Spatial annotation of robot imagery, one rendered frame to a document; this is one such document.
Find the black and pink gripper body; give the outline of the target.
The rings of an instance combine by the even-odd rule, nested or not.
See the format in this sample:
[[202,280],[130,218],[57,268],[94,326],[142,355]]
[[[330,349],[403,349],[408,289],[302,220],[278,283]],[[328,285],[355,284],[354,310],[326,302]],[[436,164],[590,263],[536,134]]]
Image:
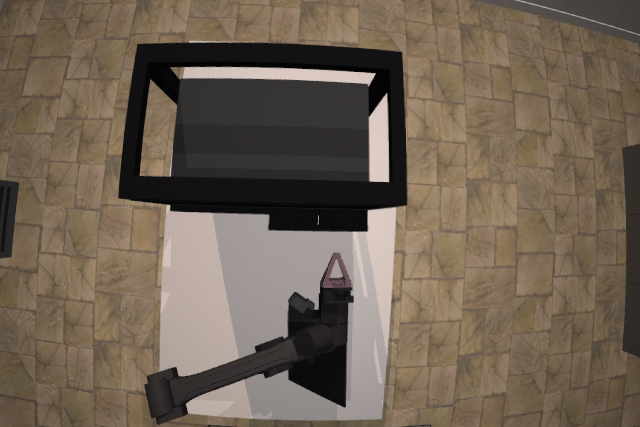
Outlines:
[[348,303],[354,302],[354,296],[350,295],[351,290],[352,288],[321,287],[320,284],[320,294],[323,303],[337,303],[337,323],[326,324],[339,325],[348,321]]

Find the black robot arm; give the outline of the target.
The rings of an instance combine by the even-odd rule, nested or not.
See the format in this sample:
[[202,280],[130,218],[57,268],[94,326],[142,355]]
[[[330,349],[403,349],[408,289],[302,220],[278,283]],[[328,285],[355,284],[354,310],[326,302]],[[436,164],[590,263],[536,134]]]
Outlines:
[[156,417],[157,425],[187,415],[186,403],[200,395],[257,374],[269,378],[302,360],[311,365],[315,358],[347,343],[348,321],[326,324],[337,323],[337,303],[323,303],[319,293],[319,312],[314,312],[315,303],[297,292],[288,303],[288,322],[305,323],[301,324],[302,330],[290,330],[285,339],[282,336],[259,344],[256,353],[198,374],[180,377],[173,367],[148,375],[144,386],[151,418]]

